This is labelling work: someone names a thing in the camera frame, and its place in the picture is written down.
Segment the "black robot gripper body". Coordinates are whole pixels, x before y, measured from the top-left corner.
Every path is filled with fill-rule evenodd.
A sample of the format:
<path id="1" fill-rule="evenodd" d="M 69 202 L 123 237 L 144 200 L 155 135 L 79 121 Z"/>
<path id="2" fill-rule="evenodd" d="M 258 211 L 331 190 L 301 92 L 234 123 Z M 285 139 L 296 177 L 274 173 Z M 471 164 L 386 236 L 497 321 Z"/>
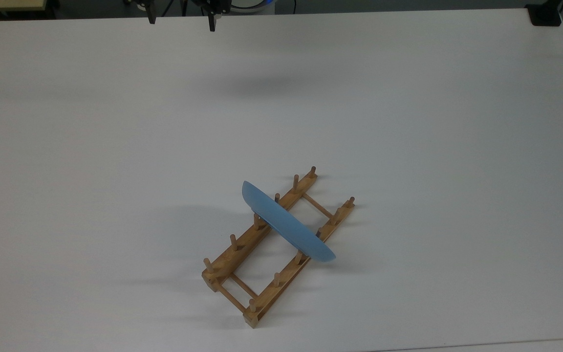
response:
<path id="1" fill-rule="evenodd" d="M 147 2 L 154 0 L 125 0 L 124 5 L 129 6 L 130 4 L 136 4 L 141 9 L 147 11 Z M 180 0 L 179 6 L 182 14 L 185 15 L 185 11 L 188 7 L 188 3 L 192 3 L 199 7 L 203 11 L 204 15 L 208 15 L 208 7 L 214 6 L 217 9 L 217 14 L 222 15 L 230 12 L 232 1 L 231 0 Z"/>

